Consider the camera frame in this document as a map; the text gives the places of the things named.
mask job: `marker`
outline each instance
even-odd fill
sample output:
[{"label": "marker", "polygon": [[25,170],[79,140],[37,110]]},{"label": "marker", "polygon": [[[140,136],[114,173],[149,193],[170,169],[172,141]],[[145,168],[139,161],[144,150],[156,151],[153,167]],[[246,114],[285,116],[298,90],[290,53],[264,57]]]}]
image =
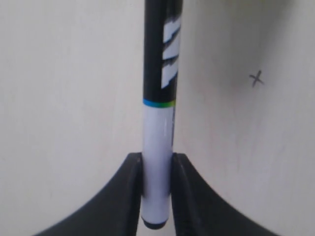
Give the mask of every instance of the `marker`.
[{"label": "marker", "polygon": [[150,229],[162,228],[169,217],[182,5],[145,1],[141,216]]}]

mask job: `colored stripe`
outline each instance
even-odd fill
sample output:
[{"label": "colored stripe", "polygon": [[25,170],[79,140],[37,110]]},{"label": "colored stripe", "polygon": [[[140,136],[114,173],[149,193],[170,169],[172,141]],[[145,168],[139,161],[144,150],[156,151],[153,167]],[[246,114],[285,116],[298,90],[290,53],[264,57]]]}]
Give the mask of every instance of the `colored stripe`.
[{"label": "colored stripe", "polygon": [[175,100],[171,102],[151,102],[146,99],[143,99],[143,103],[146,106],[156,107],[156,108],[175,107]]}]

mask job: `cream wall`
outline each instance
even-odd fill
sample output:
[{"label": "cream wall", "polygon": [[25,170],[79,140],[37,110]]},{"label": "cream wall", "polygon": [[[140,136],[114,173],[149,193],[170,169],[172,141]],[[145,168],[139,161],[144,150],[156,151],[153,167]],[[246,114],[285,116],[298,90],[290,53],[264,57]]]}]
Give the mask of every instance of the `cream wall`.
[{"label": "cream wall", "polygon": [[[143,12],[0,0],[1,236],[58,222],[141,150]],[[314,12],[312,0],[184,1],[175,150],[286,236],[315,235]],[[138,232],[175,235],[172,219]]]}]

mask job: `pencil mark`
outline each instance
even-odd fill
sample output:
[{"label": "pencil mark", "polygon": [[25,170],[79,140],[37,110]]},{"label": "pencil mark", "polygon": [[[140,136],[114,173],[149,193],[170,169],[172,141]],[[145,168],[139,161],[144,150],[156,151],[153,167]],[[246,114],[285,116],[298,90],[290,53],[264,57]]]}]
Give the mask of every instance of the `pencil mark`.
[{"label": "pencil mark", "polygon": [[254,88],[257,82],[260,82],[262,85],[264,85],[265,83],[263,81],[261,81],[261,79],[259,78],[261,75],[261,70],[258,71],[257,75],[250,75],[250,78],[254,79],[253,83],[252,83],[252,87]]}]

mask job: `white wall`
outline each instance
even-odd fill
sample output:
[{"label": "white wall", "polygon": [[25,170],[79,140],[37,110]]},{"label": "white wall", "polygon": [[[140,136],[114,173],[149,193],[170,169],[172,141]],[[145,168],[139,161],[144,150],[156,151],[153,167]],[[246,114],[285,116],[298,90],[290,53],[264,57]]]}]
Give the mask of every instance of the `white wall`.
[{"label": "white wall", "polygon": [[[143,11],[0,0],[1,236],[66,217],[141,150]],[[312,0],[184,2],[175,150],[286,236],[315,235],[314,12]],[[139,235],[174,235],[173,221],[140,221]]]}]

